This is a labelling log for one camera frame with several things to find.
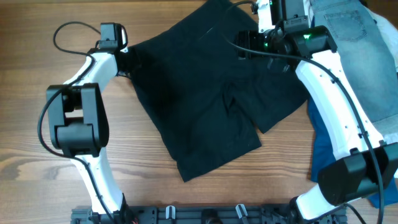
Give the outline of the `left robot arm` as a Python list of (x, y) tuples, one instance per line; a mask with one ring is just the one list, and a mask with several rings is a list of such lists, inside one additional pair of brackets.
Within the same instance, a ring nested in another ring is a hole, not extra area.
[(62, 85), (47, 88), (37, 134), (51, 154), (71, 160), (91, 199), (91, 207), (74, 210), (72, 223), (137, 223), (108, 162), (109, 124), (102, 91), (127, 73), (127, 33), (123, 25), (102, 23), (100, 39), (82, 55), (86, 61)]

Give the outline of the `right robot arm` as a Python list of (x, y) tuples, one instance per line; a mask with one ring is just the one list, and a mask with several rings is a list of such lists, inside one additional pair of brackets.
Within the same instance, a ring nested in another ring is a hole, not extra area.
[(397, 144), (387, 144), (370, 123), (341, 65), (326, 27), (310, 27), (300, 1), (253, 1), (258, 29), (240, 32), (233, 46), (242, 58), (286, 58), (310, 93), (328, 131), (335, 161), (317, 184), (274, 211), (286, 223), (335, 218), (352, 202), (382, 195), (397, 170)]

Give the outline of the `black shorts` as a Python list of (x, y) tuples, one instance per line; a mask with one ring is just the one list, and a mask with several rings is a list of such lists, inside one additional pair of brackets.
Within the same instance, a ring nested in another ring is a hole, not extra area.
[(184, 181), (257, 149), (308, 91), (282, 59), (241, 60), (231, 45), (256, 23), (229, 1), (207, 1), (160, 35), (132, 46), (132, 84)]

